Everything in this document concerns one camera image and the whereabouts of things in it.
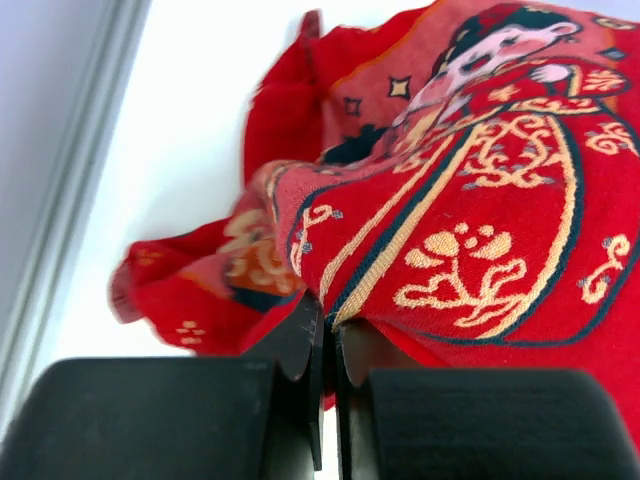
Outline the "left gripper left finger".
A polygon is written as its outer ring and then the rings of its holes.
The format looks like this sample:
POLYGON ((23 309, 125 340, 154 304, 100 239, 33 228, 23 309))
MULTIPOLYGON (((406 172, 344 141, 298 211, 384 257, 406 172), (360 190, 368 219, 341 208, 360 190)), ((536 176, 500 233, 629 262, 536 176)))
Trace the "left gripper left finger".
POLYGON ((322 467, 324 322, 304 295, 239 357, 86 358, 38 379, 5 479, 310 479, 322 467))

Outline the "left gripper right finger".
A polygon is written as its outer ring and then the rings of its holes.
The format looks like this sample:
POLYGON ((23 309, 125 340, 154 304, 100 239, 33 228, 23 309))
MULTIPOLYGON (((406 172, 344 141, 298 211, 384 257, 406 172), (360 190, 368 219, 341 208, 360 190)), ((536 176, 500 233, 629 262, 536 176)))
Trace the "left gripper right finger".
POLYGON ((344 479, 639 475, 612 399, 582 372, 424 366, 364 322, 335 340, 344 479))

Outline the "red printed pillowcase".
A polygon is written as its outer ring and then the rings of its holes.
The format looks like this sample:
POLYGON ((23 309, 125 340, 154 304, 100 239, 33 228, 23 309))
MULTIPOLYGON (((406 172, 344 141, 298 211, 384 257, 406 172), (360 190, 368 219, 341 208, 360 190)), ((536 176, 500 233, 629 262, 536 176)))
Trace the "red printed pillowcase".
POLYGON ((429 366, 589 372, 639 416, 639 25, 437 1, 307 13, 247 120, 230 217, 134 243, 124 323, 239 354, 304 294, 429 366))

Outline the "left aluminium frame post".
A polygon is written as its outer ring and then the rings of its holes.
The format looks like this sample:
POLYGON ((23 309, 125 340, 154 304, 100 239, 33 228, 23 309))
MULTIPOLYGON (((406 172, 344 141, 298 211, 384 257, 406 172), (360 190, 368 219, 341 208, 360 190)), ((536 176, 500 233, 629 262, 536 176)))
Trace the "left aluminium frame post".
POLYGON ((113 137, 151 7, 148 1, 105 1, 91 24, 44 185, 35 230, 10 308, 2 318, 1 429, 7 431, 36 377, 47 366, 56 308, 76 260, 98 177, 113 137))

